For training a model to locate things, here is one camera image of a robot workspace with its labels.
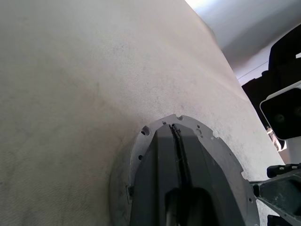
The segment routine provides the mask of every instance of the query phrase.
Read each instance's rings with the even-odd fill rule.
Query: white fabric surface
[[[114,157],[173,113],[212,128],[248,179],[282,163],[184,0],[2,0],[0,225],[108,225]]]

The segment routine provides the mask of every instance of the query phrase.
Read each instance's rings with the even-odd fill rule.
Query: white ceiling
[[[273,43],[301,23],[300,0],[186,2],[213,30],[237,78],[261,76]]]

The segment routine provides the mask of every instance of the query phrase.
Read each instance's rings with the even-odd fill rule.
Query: mounting hole
[[[198,132],[198,135],[202,135],[202,131],[200,129],[196,129],[196,131]]]
[[[147,126],[144,126],[141,130],[141,133],[145,136],[148,136],[150,134],[150,129]]]
[[[130,198],[132,199],[134,195],[134,186],[127,186],[127,192]]]

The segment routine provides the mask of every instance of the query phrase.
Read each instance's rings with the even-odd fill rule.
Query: screw hole
[[[200,129],[196,129],[199,135],[202,135],[202,131]]]
[[[150,129],[147,126],[144,126],[141,133],[145,136],[148,136],[150,134]]]
[[[128,195],[130,196],[129,198],[132,199],[134,195],[134,186],[127,186],[127,192]]]

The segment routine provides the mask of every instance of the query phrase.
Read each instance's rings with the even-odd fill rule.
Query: black object
[[[261,103],[275,135],[282,140],[301,136],[301,89],[293,88]]]
[[[283,165],[277,165],[277,166],[270,166],[267,168],[267,176],[268,178],[274,178],[278,175],[282,175],[285,173],[288,173],[292,170],[301,169],[301,163],[299,164],[286,164]]]
[[[173,124],[156,131],[136,173],[130,225],[178,224],[243,226],[245,220],[220,166],[191,129]]]
[[[292,225],[288,223],[286,220],[284,220],[282,217],[268,215],[268,226],[292,226]]]
[[[273,45],[269,56],[269,70],[264,71],[262,77],[242,86],[265,128],[269,124],[259,105],[269,95],[301,80],[301,58],[296,58],[300,52],[301,25]]]

